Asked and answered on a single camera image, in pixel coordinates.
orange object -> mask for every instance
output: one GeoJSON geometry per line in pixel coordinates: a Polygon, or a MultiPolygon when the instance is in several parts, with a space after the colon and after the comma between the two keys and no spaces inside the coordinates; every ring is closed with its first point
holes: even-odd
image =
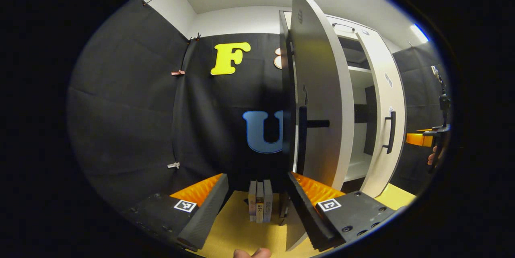
{"type": "Polygon", "coordinates": [[[311,204],[313,207],[318,203],[322,201],[327,201],[333,198],[341,197],[345,193],[340,192],[339,190],[335,190],[331,188],[330,186],[324,185],[320,182],[317,182],[315,180],[312,180],[310,178],[304,177],[301,174],[291,172],[295,179],[298,181],[304,192],[306,193],[307,197],[309,198],[309,201],[311,201],[311,204]]]}
{"type": "Polygon", "coordinates": [[[179,190],[178,192],[171,194],[170,197],[197,203],[197,205],[200,207],[221,176],[222,174],[214,175],[213,177],[205,179],[204,181],[200,181],[196,184],[179,190]]]}
{"type": "Polygon", "coordinates": [[[433,137],[423,136],[422,133],[408,133],[406,136],[406,142],[418,146],[431,147],[431,144],[433,144],[433,137]]]}

yellow floor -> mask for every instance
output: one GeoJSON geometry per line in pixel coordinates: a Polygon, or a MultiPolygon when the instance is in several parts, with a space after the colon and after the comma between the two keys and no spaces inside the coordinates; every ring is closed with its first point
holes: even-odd
{"type": "Polygon", "coordinates": [[[247,192],[234,191],[216,217],[204,247],[196,254],[208,258],[232,258],[234,249],[252,255],[260,247],[270,249],[274,258],[307,258],[321,253],[313,249],[309,238],[286,252],[286,225],[278,225],[278,194],[274,194],[270,223],[258,224],[249,220],[248,205],[243,201],[247,198],[247,192]]]}

